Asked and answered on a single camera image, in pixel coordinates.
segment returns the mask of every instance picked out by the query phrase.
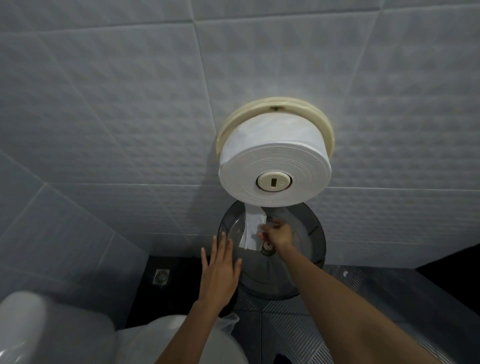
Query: drain cover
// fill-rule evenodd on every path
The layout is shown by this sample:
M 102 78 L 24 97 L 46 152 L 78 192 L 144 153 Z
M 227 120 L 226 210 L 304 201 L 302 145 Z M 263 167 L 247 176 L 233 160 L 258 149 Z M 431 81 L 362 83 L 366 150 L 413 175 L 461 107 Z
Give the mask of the drain cover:
M 170 269 L 157 269 L 155 272 L 155 277 L 153 278 L 153 284 L 158 286 L 165 286 L 168 282 L 168 275 L 170 274 Z

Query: toilet paper roll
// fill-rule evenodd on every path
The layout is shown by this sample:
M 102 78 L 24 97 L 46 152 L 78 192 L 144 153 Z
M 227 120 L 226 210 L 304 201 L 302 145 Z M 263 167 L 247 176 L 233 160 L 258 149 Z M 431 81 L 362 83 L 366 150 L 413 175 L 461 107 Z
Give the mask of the toilet paper roll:
M 260 189 L 257 178 L 269 171 L 288 174 L 290 186 L 278 192 Z M 234 198 L 254 206 L 280 207 L 316 196 L 332 169 L 320 131 L 293 114 L 267 113 L 240 124 L 220 154 L 220 183 Z

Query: toilet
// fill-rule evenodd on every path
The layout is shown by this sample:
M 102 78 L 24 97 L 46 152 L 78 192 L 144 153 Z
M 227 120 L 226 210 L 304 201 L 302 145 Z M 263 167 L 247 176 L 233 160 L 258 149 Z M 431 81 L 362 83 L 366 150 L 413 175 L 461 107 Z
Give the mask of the toilet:
M 110 318 L 32 292 L 0 303 L 0 364 L 154 364 L 186 316 L 115 331 Z M 222 320 L 213 328 L 201 364 L 248 364 Z

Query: floor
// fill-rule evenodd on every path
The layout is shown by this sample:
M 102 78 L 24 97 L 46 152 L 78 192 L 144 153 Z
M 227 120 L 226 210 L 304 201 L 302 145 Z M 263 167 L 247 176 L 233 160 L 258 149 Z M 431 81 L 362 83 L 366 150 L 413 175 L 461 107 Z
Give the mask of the floor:
M 372 271 L 342 266 L 325 266 L 324 270 L 367 299 L 443 363 L 460 363 L 385 301 L 384 293 L 389 288 L 383 286 Z M 265 301 L 240 289 L 234 312 L 240 321 L 232 335 L 244 349 L 250 364 L 272 364 L 277 354 L 288 357 L 293 364 L 333 363 L 300 296 L 284 301 Z

